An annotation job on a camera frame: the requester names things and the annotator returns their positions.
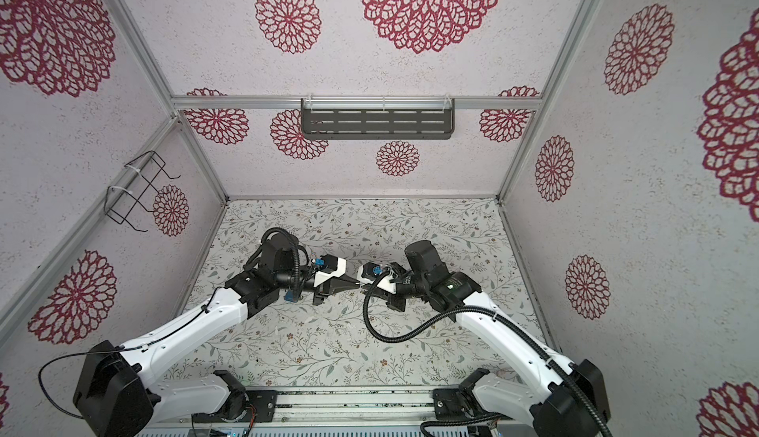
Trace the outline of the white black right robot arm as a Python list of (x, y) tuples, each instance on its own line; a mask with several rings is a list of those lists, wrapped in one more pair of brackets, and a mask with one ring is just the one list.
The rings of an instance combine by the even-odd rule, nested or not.
[(442, 407), (450, 423), (509, 418), (539, 436), (610, 435), (604, 377), (593, 363), (573, 362), (508, 318), (474, 279), (450, 271), (430, 241), (412, 243), (404, 254), (407, 267), (366, 266), (370, 291), (384, 293), (387, 306), (397, 312), (407, 300), (420, 299), (436, 314), (394, 341), (411, 340), (450, 318), (494, 350), (521, 379), (513, 383), (486, 369), (472, 372), (455, 392), (444, 393)]

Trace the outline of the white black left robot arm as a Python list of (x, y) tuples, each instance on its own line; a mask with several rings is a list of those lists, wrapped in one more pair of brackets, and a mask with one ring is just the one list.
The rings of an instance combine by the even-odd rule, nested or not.
[(217, 370), (199, 379), (164, 380), (180, 359), (209, 339), (246, 322), (278, 301), (281, 290), (312, 292), (314, 304), (359, 288), (347, 262), (331, 254), (300, 263), (304, 249), (274, 235), (240, 273), (171, 322), (119, 346), (105, 340), (85, 358), (73, 403), (98, 436), (136, 436), (156, 422), (207, 414), (239, 421), (251, 404), (233, 373)]

